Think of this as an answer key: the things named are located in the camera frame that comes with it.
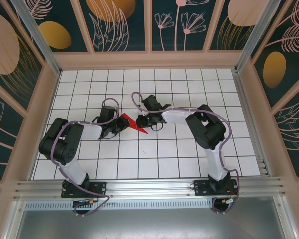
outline white grid mat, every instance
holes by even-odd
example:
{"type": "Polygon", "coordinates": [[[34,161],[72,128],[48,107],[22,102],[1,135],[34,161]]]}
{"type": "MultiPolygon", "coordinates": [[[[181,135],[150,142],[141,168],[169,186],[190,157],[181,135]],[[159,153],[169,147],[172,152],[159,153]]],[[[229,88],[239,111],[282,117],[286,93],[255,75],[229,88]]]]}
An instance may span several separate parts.
{"type": "MultiPolygon", "coordinates": [[[[63,71],[46,130],[57,117],[91,121],[103,99],[118,100],[134,120],[131,93],[154,94],[162,104],[211,109],[229,120],[233,136],[224,146],[227,168],[242,176],[260,175],[230,69],[132,69],[63,71]]],[[[107,105],[115,106],[108,101],[107,105]]],[[[149,134],[128,128],[113,139],[81,141],[77,158],[91,179],[206,177],[204,150],[185,125],[166,124],[149,134]]],[[[56,166],[38,156],[33,179],[63,179],[56,166]]]]}

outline metal base plate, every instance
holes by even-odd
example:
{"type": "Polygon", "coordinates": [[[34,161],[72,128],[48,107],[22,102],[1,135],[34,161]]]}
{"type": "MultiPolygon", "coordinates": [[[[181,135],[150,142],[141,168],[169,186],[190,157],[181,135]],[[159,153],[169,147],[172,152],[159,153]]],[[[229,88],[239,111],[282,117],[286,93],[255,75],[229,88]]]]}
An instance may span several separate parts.
{"type": "MultiPolygon", "coordinates": [[[[237,181],[235,179],[230,179],[227,183],[227,187],[229,187],[235,194],[237,194],[237,181]]],[[[209,180],[195,180],[193,185],[195,196],[230,195],[230,191],[227,187],[221,190],[219,193],[215,193],[214,190],[209,186],[209,180]]]]}
{"type": "MultiPolygon", "coordinates": [[[[90,182],[89,189],[90,192],[95,192],[105,195],[106,192],[106,182],[90,182]]],[[[63,183],[61,198],[89,198],[93,195],[85,193],[80,189],[76,188],[70,183],[63,183]]]]}

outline red object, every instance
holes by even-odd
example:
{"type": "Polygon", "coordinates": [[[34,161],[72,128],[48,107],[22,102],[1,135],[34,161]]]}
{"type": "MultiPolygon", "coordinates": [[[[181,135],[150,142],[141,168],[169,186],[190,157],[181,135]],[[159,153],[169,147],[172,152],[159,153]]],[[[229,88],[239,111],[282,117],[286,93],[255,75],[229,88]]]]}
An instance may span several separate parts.
{"type": "Polygon", "coordinates": [[[129,117],[126,113],[123,113],[122,116],[123,116],[124,118],[126,118],[126,119],[129,121],[129,123],[130,123],[130,126],[129,126],[129,127],[130,127],[130,128],[135,129],[135,130],[137,130],[137,131],[139,131],[139,132],[148,134],[144,129],[142,129],[142,128],[138,128],[138,127],[136,126],[135,121],[132,120],[132,118],[129,117]]]}

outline enclosure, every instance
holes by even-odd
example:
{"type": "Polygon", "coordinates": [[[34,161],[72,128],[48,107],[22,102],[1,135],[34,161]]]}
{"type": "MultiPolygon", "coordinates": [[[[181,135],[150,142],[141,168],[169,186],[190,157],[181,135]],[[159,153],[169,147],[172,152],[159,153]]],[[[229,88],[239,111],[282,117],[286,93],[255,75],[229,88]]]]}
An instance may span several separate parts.
{"type": "Polygon", "coordinates": [[[299,238],[299,0],[0,0],[0,238],[79,236],[299,238]],[[207,155],[167,123],[80,140],[110,200],[75,217],[39,143],[56,118],[93,121],[106,98],[135,120],[132,92],[229,122],[231,212],[195,195],[207,155]]]}

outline dark teal wallpaper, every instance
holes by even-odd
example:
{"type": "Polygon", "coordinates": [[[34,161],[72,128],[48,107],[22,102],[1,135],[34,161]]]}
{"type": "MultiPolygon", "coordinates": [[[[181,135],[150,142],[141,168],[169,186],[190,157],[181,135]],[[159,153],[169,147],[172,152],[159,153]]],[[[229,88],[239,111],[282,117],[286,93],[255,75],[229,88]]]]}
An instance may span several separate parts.
{"type": "Polygon", "coordinates": [[[271,106],[299,79],[299,0],[283,16],[255,67],[271,106]]]}
{"type": "Polygon", "coordinates": [[[70,0],[24,2],[53,52],[87,51],[70,0]]]}
{"type": "Polygon", "coordinates": [[[42,65],[0,4],[0,85],[27,109],[42,65]]]}
{"type": "Polygon", "coordinates": [[[10,159],[23,117],[0,97],[0,180],[10,159]]]}
{"type": "Polygon", "coordinates": [[[215,1],[153,0],[153,51],[202,50],[215,1]]]}
{"type": "Polygon", "coordinates": [[[242,50],[267,0],[225,0],[210,50],[242,50]]]}
{"type": "Polygon", "coordinates": [[[275,118],[295,173],[299,177],[299,92],[275,114],[275,118]]]}
{"type": "Polygon", "coordinates": [[[96,52],[145,51],[143,0],[80,0],[96,52]]]}
{"type": "Polygon", "coordinates": [[[286,3],[286,0],[281,0],[281,1],[280,1],[279,6],[278,6],[277,10],[275,11],[275,14],[274,14],[273,18],[272,18],[271,21],[269,22],[269,24],[268,24],[268,26],[267,26],[265,32],[263,33],[262,37],[259,39],[259,41],[258,41],[258,43],[257,43],[257,45],[256,45],[256,47],[255,47],[255,49],[254,49],[253,52],[251,53],[251,58],[253,58],[254,55],[256,54],[256,52],[257,52],[257,50],[258,50],[260,44],[263,42],[265,36],[267,35],[269,29],[271,28],[273,22],[276,20],[277,15],[279,14],[281,8],[283,7],[283,5],[284,5],[285,3],[286,3]]]}

